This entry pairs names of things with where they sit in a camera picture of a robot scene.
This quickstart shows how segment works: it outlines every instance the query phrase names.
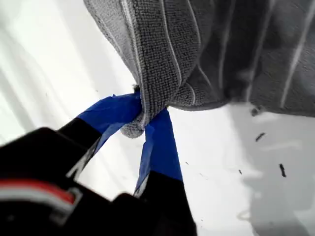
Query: white stripe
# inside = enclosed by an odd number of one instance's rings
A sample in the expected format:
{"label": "white stripe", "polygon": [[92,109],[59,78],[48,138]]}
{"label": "white stripe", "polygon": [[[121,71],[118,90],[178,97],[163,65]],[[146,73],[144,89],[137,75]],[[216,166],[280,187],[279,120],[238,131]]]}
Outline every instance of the white stripe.
{"label": "white stripe", "polygon": [[[142,71],[141,71],[141,64],[140,64],[140,59],[139,59],[139,52],[138,52],[138,47],[137,47],[137,42],[136,42],[136,36],[134,33],[134,27],[133,27],[133,23],[132,23],[132,18],[131,18],[131,14],[128,8],[128,3],[127,0],[122,0],[122,6],[123,6],[123,10],[127,19],[127,23],[129,25],[129,30],[130,30],[130,34],[131,34],[131,39],[132,39],[132,45],[133,45],[133,49],[134,49],[134,53],[135,53],[135,59],[136,59],[136,63],[137,63],[137,67],[138,67],[138,72],[139,72],[139,79],[140,79],[140,84],[139,86],[141,86],[141,91],[145,91],[145,89],[143,88],[143,77],[142,77]],[[146,111],[146,97],[143,94],[141,96],[141,100],[142,100],[142,104],[144,104],[144,106],[142,106],[142,108],[144,109],[143,111],[143,117],[141,120],[141,126],[144,127],[144,123],[146,121],[146,115],[147,115],[147,111]]]}
{"label": "white stripe", "polygon": [[130,67],[129,61],[126,59],[125,54],[123,53],[121,47],[117,43],[115,37],[113,36],[112,32],[109,30],[109,28],[106,25],[106,23],[101,18],[99,18],[96,13],[94,13],[94,17],[97,18],[97,21],[101,24],[101,26],[102,26],[103,30],[105,31],[105,33],[108,34],[109,37],[111,38],[111,40],[113,41],[115,49],[116,48],[118,49],[118,54],[124,59],[124,62]]}
{"label": "white stripe", "polygon": [[198,63],[198,65],[197,65],[197,68],[199,69],[200,73],[202,74],[202,77],[204,78],[204,80],[205,80],[205,81],[208,83],[208,85],[210,86],[211,91],[213,92],[213,94],[214,94],[215,96],[217,96],[217,92],[214,90],[214,88],[213,88],[213,86],[212,86],[212,84],[211,84],[211,82],[210,82],[208,76],[207,76],[206,73],[202,70],[202,68],[201,68],[201,66],[200,66],[199,63]]}
{"label": "white stripe", "polygon": [[65,175],[67,178],[70,178],[74,173],[75,176],[73,177],[74,180],[78,180],[80,174],[82,173],[85,164],[88,160],[88,157],[91,153],[87,151],[80,160],[68,171],[68,173]]}
{"label": "white stripe", "polygon": [[196,19],[196,15],[195,15],[195,13],[193,11],[193,8],[191,6],[190,0],[187,0],[187,3],[188,3],[189,10],[190,10],[190,13],[191,13],[194,25],[195,25],[195,30],[196,30],[197,39],[198,39],[198,49],[200,50],[200,48],[201,48],[201,37],[200,37],[200,31],[199,31],[198,22],[197,22],[197,19]]}
{"label": "white stripe", "polygon": [[85,4],[87,6],[87,8],[89,8],[92,11],[92,16],[93,18],[95,18],[95,21],[97,21],[98,23],[100,23],[101,27],[103,28],[102,30],[105,31],[105,33],[109,34],[110,38],[113,40],[115,46],[118,48],[118,53],[120,54],[120,56],[124,56],[124,54],[122,54],[122,50],[119,46],[119,44],[117,43],[117,41],[115,40],[112,32],[109,30],[108,26],[105,24],[105,22],[97,15],[94,4],[91,3],[91,1],[85,1]]}
{"label": "white stripe", "polygon": [[169,37],[169,33],[168,33],[168,26],[167,26],[167,19],[166,19],[166,13],[165,13],[165,6],[164,6],[164,0],[159,0],[161,3],[161,7],[162,7],[162,14],[163,14],[163,26],[164,26],[164,30],[165,30],[165,34],[166,34],[166,38],[167,38],[167,42],[169,45],[169,48],[172,52],[172,57],[175,63],[175,67],[177,68],[177,73],[178,73],[178,80],[179,80],[179,84],[178,87],[182,84],[182,73],[181,70],[179,68],[177,59],[176,59],[176,55],[175,55],[175,51],[171,42],[171,39]]}
{"label": "white stripe", "polygon": [[195,91],[193,90],[193,87],[188,82],[186,82],[186,84],[192,92],[192,104],[191,105],[193,106],[193,105],[195,105],[195,102],[196,102],[196,94],[195,94]]}
{"label": "white stripe", "polygon": [[269,1],[269,9],[268,9],[268,12],[266,13],[266,16],[265,16],[265,21],[264,21],[264,24],[262,26],[259,41],[258,41],[258,46],[256,48],[253,63],[251,66],[251,70],[249,72],[249,86],[246,90],[246,102],[249,102],[249,99],[251,96],[252,82],[253,82],[254,76],[256,74],[256,70],[257,70],[257,66],[258,66],[258,62],[259,62],[259,58],[260,58],[260,53],[261,53],[261,50],[262,50],[262,47],[263,47],[263,44],[265,41],[265,37],[267,34],[267,30],[268,30],[269,22],[270,22],[272,12],[273,12],[273,9],[275,6],[275,2],[276,2],[276,0],[270,0]]}
{"label": "white stripe", "polygon": [[0,201],[30,201],[42,204],[49,204],[62,210],[70,211],[73,205],[56,197],[55,195],[45,192],[44,190],[37,190],[23,187],[1,187]]}
{"label": "white stripe", "polygon": [[289,88],[290,88],[290,85],[291,85],[291,82],[292,82],[292,77],[293,77],[293,74],[295,72],[296,66],[297,66],[297,64],[299,62],[299,58],[301,56],[301,52],[302,52],[303,47],[304,47],[306,36],[308,34],[308,31],[310,29],[312,20],[314,18],[314,14],[315,14],[315,1],[312,2],[312,5],[311,5],[310,10],[308,12],[308,15],[307,15],[307,17],[305,19],[304,29],[303,29],[303,32],[302,32],[299,44],[298,44],[298,46],[297,46],[297,48],[295,50],[293,60],[291,62],[289,75],[288,75],[288,77],[286,79],[285,87],[284,87],[284,90],[283,90],[283,95],[282,95],[282,98],[281,98],[281,103],[280,103],[280,107],[281,108],[284,107],[284,104],[285,104],[285,101],[286,101],[286,97],[287,97],[287,93],[289,91]]}
{"label": "white stripe", "polygon": [[223,68],[224,68],[224,61],[225,61],[225,54],[226,54],[226,48],[227,48],[227,43],[229,40],[230,36],[230,27],[231,27],[231,22],[233,19],[233,13],[234,13],[234,8],[235,8],[235,2],[236,0],[232,0],[232,3],[229,8],[228,16],[226,19],[226,26],[225,30],[223,33],[223,42],[222,42],[222,50],[220,53],[220,62],[219,62],[219,88],[223,88]]}

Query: blue painter's tape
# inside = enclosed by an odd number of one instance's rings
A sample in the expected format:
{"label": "blue painter's tape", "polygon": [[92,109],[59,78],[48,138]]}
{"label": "blue painter's tape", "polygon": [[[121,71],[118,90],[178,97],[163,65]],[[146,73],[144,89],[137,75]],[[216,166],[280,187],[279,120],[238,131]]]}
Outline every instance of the blue painter's tape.
{"label": "blue painter's tape", "polygon": [[97,152],[107,139],[125,124],[132,122],[141,112],[140,93],[107,97],[96,102],[78,115],[102,134],[96,147]]}
{"label": "blue painter's tape", "polygon": [[166,109],[146,126],[145,134],[136,189],[150,171],[183,181],[173,126]]}

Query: striped towel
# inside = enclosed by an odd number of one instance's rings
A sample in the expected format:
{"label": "striped towel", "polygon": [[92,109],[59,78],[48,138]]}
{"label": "striped towel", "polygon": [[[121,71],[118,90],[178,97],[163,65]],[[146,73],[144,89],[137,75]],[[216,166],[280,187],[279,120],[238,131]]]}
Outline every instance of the striped towel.
{"label": "striped towel", "polygon": [[166,106],[315,116],[315,0],[84,1],[140,87],[131,138]]}

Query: white backdrop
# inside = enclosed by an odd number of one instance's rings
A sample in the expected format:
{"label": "white backdrop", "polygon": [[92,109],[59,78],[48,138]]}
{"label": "white backdrop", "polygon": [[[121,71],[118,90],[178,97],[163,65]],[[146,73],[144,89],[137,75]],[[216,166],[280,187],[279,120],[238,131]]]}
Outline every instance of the white backdrop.
{"label": "white backdrop", "polygon": [[[0,144],[41,126],[58,129],[133,83],[82,0],[0,0]],[[199,235],[315,235],[315,119],[252,118],[250,109],[170,108]],[[132,193],[143,142],[117,133],[81,183],[109,199]]]}

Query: gray fabric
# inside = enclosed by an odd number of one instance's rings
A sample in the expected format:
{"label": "gray fabric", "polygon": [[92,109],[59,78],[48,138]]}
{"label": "gray fabric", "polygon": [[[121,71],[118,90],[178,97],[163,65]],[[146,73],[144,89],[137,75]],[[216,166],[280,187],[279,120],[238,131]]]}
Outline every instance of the gray fabric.
{"label": "gray fabric", "polygon": [[166,106],[315,116],[314,0],[85,0],[140,86],[135,138]]}

